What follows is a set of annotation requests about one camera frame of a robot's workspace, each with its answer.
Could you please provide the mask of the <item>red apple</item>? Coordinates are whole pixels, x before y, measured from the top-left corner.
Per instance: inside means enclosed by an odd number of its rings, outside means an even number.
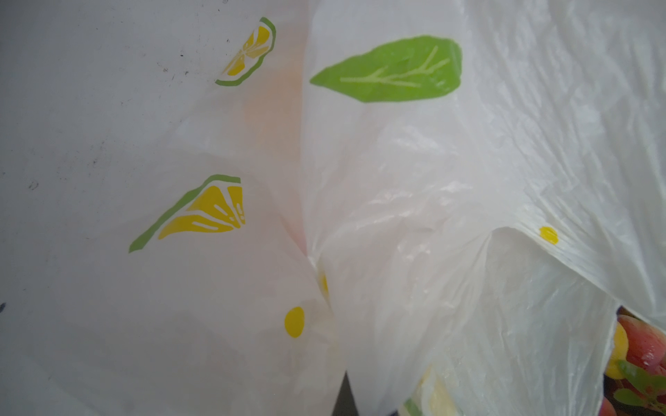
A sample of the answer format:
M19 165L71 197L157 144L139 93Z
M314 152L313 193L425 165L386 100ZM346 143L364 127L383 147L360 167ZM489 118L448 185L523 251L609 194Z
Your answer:
M627 361L649 374L665 375L665 334L629 315L619 315L617 320L628 337Z

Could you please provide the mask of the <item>white plastic bag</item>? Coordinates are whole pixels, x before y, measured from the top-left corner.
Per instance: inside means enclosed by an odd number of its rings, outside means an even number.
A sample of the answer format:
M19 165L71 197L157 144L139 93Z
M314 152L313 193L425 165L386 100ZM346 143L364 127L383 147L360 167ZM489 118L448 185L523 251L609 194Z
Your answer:
M665 327L665 4L273 3L50 289L97 414L596 414Z

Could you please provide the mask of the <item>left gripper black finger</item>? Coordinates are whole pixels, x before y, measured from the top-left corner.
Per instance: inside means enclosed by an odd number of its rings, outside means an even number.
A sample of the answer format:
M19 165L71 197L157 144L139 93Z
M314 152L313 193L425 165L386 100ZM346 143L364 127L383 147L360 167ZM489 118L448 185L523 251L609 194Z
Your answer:
M357 405L350 387L348 374L344 375L338 397L334 405L332 416L359 416Z

